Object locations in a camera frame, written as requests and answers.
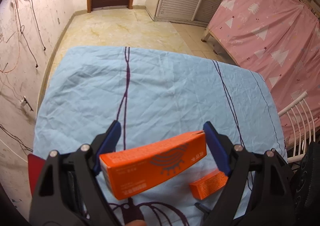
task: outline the pink bed curtain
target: pink bed curtain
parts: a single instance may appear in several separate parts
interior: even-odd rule
[[[240,67],[263,76],[278,111],[307,91],[320,126],[320,27],[307,6],[295,0],[224,0],[208,27]],[[291,145],[287,115],[281,125]]]

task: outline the orange box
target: orange box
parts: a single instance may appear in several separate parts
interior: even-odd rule
[[[188,132],[146,146],[100,155],[113,195],[128,198],[186,170],[207,154],[203,131]]]
[[[189,186],[192,196],[196,199],[203,200],[224,187],[227,181],[228,177],[223,172],[216,169],[203,178],[190,183]]]

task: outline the tiled floor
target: tiled floor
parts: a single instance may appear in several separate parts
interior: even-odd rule
[[[49,80],[67,50],[77,45],[158,49],[229,63],[231,58],[228,55],[224,57],[213,52],[214,40],[209,39],[207,43],[201,41],[204,29],[192,25],[154,22],[145,10],[114,9],[76,16],[59,46]]]
[[[213,37],[210,37],[207,43],[201,41],[201,37],[205,30],[204,27],[175,23],[172,23],[172,25],[186,42],[187,46],[191,50],[192,55],[234,64],[231,57],[228,56],[227,53],[221,53],[217,55],[213,52],[215,47],[218,46],[220,48],[220,46],[216,44],[216,41]]]

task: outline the light blue bedsheet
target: light blue bedsheet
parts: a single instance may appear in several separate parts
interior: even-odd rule
[[[128,87],[126,148],[201,130],[211,121],[216,130],[240,144],[232,112],[213,62],[166,51],[130,49],[129,68],[124,47],[80,46],[62,59],[39,109],[34,154],[47,158],[50,150],[75,151],[104,133],[116,119]],[[275,148],[286,158],[284,136],[271,94],[257,73],[218,63],[230,93],[240,132],[248,151]],[[124,124],[125,100],[119,121]],[[123,150],[120,139],[116,150]],[[196,226],[202,213],[194,206],[188,184],[216,168],[209,150],[205,158],[178,176],[129,200],[117,201],[103,175],[99,184],[121,222],[141,218],[148,225]],[[250,190],[246,186],[236,217],[244,214]],[[202,203],[213,208],[220,192]]]

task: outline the chair backrest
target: chair backrest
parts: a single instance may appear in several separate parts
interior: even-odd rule
[[[306,102],[305,98],[307,97],[307,92],[304,92],[303,94],[301,94],[297,99],[295,99],[293,102],[291,102],[287,107],[285,107],[283,110],[281,110],[280,112],[278,112],[279,117],[283,116],[284,114],[287,114],[290,123],[291,123],[291,127],[293,130],[293,137],[294,137],[294,145],[293,145],[293,156],[292,157],[288,157],[288,163],[291,162],[296,162],[296,161],[300,161],[307,149],[307,131],[306,131],[306,125],[305,125],[305,121],[302,117],[302,113],[299,109],[299,107],[302,109],[304,116],[306,117],[306,122],[308,125],[308,129],[309,129],[309,144],[311,143],[311,135],[313,136],[313,141],[316,141],[316,131],[315,131],[315,122],[310,110],[310,107],[308,105],[308,103]],[[311,116],[311,122],[312,125],[310,124],[309,118],[308,118],[308,114],[304,108],[304,105],[307,107],[308,110],[308,114]],[[297,115],[294,112],[294,110],[296,110],[300,116],[300,121],[302,122],[303,125],[303,134],[304,134],[304,140],[301,140],[301,128],[300,128],[300,122],[298,121]],[[294,117],[294,121],[298,126],[298,130],[299,130],[299,138],[296,137],[296,128],[294,127],[293,121],[292,121],[292,117],[290,115],[293,115]],[[299,140],[299,149],[298,149],[298,154],[296,155],[296,146]]]

